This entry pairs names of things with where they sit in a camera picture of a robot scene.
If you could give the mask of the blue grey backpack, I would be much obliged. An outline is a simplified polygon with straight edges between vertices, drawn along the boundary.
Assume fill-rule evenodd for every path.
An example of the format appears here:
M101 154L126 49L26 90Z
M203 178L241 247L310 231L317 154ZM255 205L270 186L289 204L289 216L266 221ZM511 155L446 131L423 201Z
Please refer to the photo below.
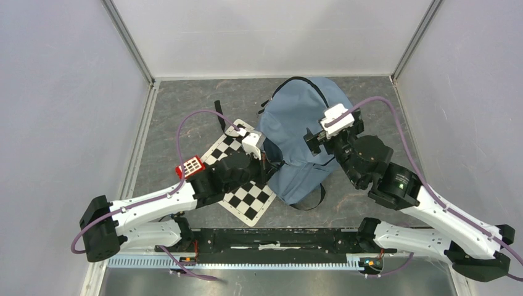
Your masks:
M313 155L305 140L307 130L313 134L322 131L319 121L324 111L337 104L347 109L352 103L338 85L325 77L287 79L263 104L257 127L266 137L262 154L281 168L267 185L285 204L298 208L299 203L315 189L324 200L326 191L322 182L339 165L333 155L321 148Z

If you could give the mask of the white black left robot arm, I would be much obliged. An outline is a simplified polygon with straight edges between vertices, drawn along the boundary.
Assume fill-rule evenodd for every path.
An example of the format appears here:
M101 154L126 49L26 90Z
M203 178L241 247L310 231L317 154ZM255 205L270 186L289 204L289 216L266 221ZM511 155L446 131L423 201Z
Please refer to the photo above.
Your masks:
M90 263L135 245L174 246L187 251L194 243L193 233L178 228L174 221L162 225L159 218L215 204L252 182L265 185L275 172L276 167L265 157L234 152L160 191L113 202L100 195L84 211L71 251L85 254Z

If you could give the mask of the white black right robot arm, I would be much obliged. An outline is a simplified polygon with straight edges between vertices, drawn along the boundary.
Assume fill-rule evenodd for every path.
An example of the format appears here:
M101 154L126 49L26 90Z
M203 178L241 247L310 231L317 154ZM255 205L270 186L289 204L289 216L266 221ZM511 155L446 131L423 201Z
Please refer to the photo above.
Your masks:
M377 136L363 134L359 111L335 126L321 120L318 133L304 140L313 155L332 155L356 189L367 190L375 203L423 221L427 228L413 229L365 218L357 246L404 250L449 264L457 273L475 281L489 282L509 275L510 258L502 253L512 244L514 228L489 225L437 195L411 170L392 162L393 150Z

